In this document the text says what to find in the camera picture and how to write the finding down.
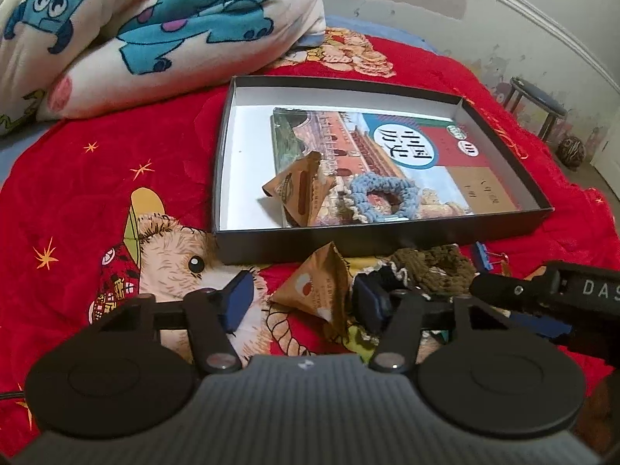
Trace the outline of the brown triangular snack packet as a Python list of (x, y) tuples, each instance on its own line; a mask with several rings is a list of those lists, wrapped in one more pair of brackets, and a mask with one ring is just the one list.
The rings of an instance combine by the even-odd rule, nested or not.
[(338, 335), (347, 328), (350, 274), (334, 243), (313, 252), (270, 300), (323, 319)]
[(265, 194), (277, 198), (299, 227), (313, 224), (335, 185), (335, 177), (323, 171), (322, 161), (318, 151), (311, 151), (263, 186)]

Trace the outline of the Monsters Inc white quilt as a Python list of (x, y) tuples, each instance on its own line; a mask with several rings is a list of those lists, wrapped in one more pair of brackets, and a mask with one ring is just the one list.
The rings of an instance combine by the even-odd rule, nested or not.
[(323, 0), (1, 0), (1, 130), (221, 84), (325, 31)]

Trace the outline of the light blue knitted scrunchie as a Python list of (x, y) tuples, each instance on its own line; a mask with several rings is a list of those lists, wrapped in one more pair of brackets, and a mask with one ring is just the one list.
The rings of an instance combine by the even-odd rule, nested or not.
[(418, 218), (419, 188), (410, 179), (366, 172), (345, 188), (344, 205), (362, 224), (407, 222)]

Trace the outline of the red Disney bedspread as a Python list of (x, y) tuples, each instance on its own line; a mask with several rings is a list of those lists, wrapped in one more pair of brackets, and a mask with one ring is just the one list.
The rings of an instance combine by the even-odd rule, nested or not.
[[(324, 53), (279, 69), (290, 76), (363, 80), (462, 95), (517, 155), (553, 206), (532, 234), (500, 240), (512, 272), (525, 276), (547, 260), (619, 265), (619, 240), (604, 196), (571, 184), (549, 149), (522, 129), (468, 68), (392, 41), (337, 31), (331, 43), (353, 62)], [(21, 388), (43, 354), (88, 323), (90, 306), (140, 290), (143, 265), (123, 248), (131, 194), (162, 200), (166, 213), (205, 228), (227, 91), (210, 88), (100, 118), (62, 122), (18, 158), (1, 190), (1, 387)]]

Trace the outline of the dark ball on floor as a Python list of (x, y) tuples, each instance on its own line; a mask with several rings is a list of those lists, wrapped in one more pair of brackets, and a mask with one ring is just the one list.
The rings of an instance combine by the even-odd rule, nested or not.
[(556, 157), (568, 169), (576, 170), (586, 158), (586, 147), (577, 136), (567, 136), (558, 145)]

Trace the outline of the blue round stool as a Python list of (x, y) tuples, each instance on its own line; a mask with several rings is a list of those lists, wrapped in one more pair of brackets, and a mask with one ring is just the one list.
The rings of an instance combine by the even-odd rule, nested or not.
[(510, 114), (516, 114), (517, 107), (522, 99), (533, 103), (546, 113), (538, 131), (538, 139), (546, 142), (556, 123), (567, 117), (567, 110), (535, 84), (520, 77), (512, 77), (510, 91), (503, 101), (503, 107), (508, 108)]

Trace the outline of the black shallow box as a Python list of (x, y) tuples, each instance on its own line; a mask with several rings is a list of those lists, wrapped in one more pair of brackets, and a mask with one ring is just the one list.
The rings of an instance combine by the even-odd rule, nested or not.
[(228, 264), (292, 262), (527, 234), (552, 205), (464, 96), (365, 81), (237, 77), (214, 175)]

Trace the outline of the dark blue binder clip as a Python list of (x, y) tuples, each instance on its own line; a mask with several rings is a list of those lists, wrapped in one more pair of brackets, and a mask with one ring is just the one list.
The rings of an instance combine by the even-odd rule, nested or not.
[(509, 266), (509, 257), (505, 253), (491, 252), (487, 246), (480, 241), (475, 241), (472, 246), (472, 258), (476, 269), (479, 272), (491, 272), (495, 267), (504, 271)]

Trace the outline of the olive green scrunchie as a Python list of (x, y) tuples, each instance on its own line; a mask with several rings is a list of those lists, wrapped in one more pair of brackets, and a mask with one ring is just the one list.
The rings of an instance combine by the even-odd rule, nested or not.
[(406, 286), (435, 300), (450, 300), (469, 293), (477, 271), (456, 245), (428, 250), (401, 248), (390, 256), (397, 270), (406, 273)]

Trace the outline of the black white-trim scrunchie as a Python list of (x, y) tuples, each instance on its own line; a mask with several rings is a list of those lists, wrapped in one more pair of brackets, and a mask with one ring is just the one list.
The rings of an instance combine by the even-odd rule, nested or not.
[(354, 276), (352, 293), (358, 298), (387, 298), (393, 291), (404, 287), (394, 263), (380, 260), (374, 267), (363, 268)]

